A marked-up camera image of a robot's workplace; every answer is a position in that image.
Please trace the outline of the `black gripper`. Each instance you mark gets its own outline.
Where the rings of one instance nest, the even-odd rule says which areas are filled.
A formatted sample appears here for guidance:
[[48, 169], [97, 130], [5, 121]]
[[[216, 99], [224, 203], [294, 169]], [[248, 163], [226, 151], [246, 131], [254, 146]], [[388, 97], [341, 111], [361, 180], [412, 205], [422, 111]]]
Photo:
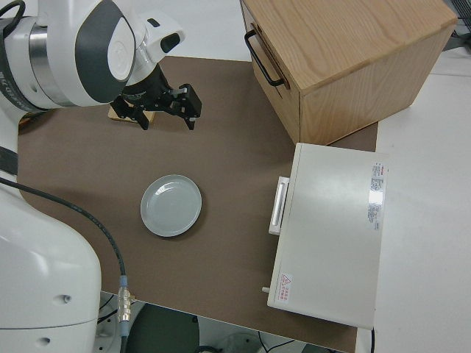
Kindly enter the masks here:
[[118, 119], [128, 118], [143, 130], [149, 128], [144, 110], [179, 115], [187, 127], [194, 130], [196, 119], [201, 116], [202, 102], [190, 84], [174, 89], [162, 70], [154, 69], [145, 79], [126, 86], [121, 96], [112, 101], [112, 108]]

